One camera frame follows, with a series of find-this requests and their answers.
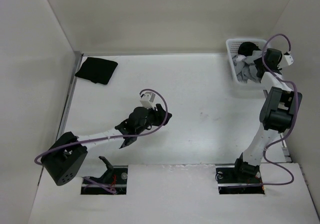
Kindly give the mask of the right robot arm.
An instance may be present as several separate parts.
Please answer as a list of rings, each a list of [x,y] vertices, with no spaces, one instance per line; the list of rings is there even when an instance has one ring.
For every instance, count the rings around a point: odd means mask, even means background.
[[[280,72],[284,66],[293,64],[289,51],[265,48],[256,60],[257,74],[267,91],[266,100],[259,114],[260,126],[249,147],[234,163],[232,176],[245,183],[256,178],[267,150],[285,140],[296,124],[303,95],[293,81],[284,80]]]

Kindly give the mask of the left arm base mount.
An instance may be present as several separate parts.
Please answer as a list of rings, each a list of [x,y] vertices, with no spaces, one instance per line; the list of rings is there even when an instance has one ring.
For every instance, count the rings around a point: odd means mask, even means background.
[[[89,176],[82,180],[81,195],[126,195],[128,171],[127,165],[112,165],[104,156],[99,159],[104,163],[104,172],[98,176]]]

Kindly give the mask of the grey tank top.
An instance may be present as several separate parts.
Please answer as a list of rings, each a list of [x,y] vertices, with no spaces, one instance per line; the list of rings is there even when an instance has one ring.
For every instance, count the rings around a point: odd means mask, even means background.
[[[260,56],[243,56],[235,55],[232,58],[234,71],[239,82],[247,83],[248,81],[259,83],[257,67],[254,61]]]

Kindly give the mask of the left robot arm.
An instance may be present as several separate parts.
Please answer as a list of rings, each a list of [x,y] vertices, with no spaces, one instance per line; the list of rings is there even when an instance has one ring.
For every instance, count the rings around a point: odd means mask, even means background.
[[[36,157],[34,162],[46,169],[57,186],[63,186],[79,172],[81,177],[91,175],[82,169],[83,163],[88,156],[104,160],[102,146],[121,141],[119,148],[124,149],[139,137],[153,134],[167,125],[172,116],[159,103],[152,107],[138,106],[127,119],[110,130],[92,135],[65,132],[49,150]]]

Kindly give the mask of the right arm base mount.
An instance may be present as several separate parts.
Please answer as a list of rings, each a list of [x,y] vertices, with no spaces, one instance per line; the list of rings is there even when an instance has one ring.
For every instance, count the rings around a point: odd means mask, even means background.
[[[235,173],[233,165],[218,165],[215,170],[215,180],[221,195],[265,194],[264,187],[258,185],[263,182],[260,171],[255,175]]]

